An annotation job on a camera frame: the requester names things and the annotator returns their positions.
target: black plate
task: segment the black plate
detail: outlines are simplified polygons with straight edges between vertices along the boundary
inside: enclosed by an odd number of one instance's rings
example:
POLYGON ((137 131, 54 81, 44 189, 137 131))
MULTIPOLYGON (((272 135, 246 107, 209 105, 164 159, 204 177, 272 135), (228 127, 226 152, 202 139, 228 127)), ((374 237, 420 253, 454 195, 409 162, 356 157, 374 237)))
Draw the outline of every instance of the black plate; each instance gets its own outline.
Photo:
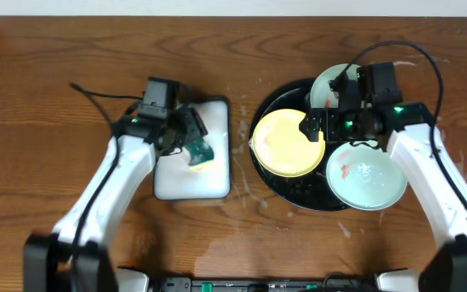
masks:
MULTIPOLYGON (((311 91, 314 82, 314 78, 300 79, 286 84, 270 94, 255 113, 251 122, 250 139, 259 120, 274 110, 294 109, 306 112, 306 103, 309 102, 306 100, 306 96, 311 91)), ((340 211, 349 208, 349 206, 334 195, 325 176, 327 161, 340 145, 342 143, 326 144, 325 153, 318 166, 309 174, 298 178, 284 178, 272 174, 261 166, 251 148, 250 154, 260 177, 280 197, 299 207, 311 210, 340 211)))

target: wooden table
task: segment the wooden table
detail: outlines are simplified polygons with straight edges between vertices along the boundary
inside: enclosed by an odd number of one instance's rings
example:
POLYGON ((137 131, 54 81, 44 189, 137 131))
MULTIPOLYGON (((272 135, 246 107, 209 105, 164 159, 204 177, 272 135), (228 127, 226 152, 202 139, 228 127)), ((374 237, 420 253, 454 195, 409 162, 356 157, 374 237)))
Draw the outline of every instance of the wooden table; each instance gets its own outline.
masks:
MULTIPOLYGON (((0 290, 21 290, 24 241, 33 230, 51 231, 106 149, 107 125, 68 82, 138 95, 154 75, 226 95, 238 147, 241 121, 250 124, 271 91, 390 39, 415 41, 436 56, 446 82, 440 128, 467 172, 467 19, 0 17, 0 290)), ((401 61, 405 99, 433 109, 435 77, 417 52, 382 48, 361 63, 391 60, 401 61)), ((127 102, 101 101, 115 118, 127 102)), ((116 264, 157 275, 319 278, 420 270, 435 253, 410 189, 381 213, 312 212, 273 194, 246 149, 235 158, 242 198, 160 201, 146 178, 114 241, 116 264), (242 171, 257 199, 244 191, 242 171)))

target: wooden tabletop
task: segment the wooden tabletop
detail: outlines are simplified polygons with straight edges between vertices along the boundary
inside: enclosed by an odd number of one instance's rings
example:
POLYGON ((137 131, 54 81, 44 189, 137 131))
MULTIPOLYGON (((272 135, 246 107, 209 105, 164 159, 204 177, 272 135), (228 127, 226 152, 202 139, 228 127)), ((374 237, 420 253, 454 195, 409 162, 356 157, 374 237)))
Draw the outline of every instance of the wooden tabletop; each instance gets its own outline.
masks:
MULTIPOLYGON (((0 290, 21 290, 24 241, 34 230, 51 231, 106 150, 107 125, 68 82, 138 95, 149 76, 160 76, 225 95, 238 147, 241 122, 250 125, 270 92, 391 39, 415 41, 436 57, 445 80, 440 128, 467 178, 467 19, 0 17, 0 290)), ((361 63, 382 61, 399 61, 407 101, 434 109, 435 76, 418 52, 387 47, 361 63)), ((129 101, 100 102, 118 118, 129 101)), ((158 275, 320 278, 421 270, 435 253, 410 189, 384 212, 313 212, 270 191, 248 151, 234 157, 241 198, 160 201, 146 178, 120 225, 113 261, 158 275)))

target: white wall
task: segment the white wall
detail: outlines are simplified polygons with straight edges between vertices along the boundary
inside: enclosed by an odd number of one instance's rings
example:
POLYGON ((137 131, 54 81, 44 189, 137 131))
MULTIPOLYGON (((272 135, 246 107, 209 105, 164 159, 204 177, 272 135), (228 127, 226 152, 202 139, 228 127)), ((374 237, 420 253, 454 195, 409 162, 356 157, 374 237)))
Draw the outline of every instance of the white wall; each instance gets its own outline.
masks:
POLYGON ((0 0, 0 15, 467 16, 467 0, 0 0))

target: yellow plate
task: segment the yellow plate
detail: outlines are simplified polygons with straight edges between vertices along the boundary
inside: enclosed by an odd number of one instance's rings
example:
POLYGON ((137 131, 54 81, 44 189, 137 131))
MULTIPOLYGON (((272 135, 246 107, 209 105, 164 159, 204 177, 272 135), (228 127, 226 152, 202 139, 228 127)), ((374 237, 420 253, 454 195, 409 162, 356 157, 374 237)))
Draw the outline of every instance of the yellow plate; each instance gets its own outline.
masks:
POLYGON ((310 142, 298 129, 306 114, 279 109, 264 116, 255 127, 252 147, 260 164, 276 175, 295 178, 312 171, 322 160, 325 141, 310 142))

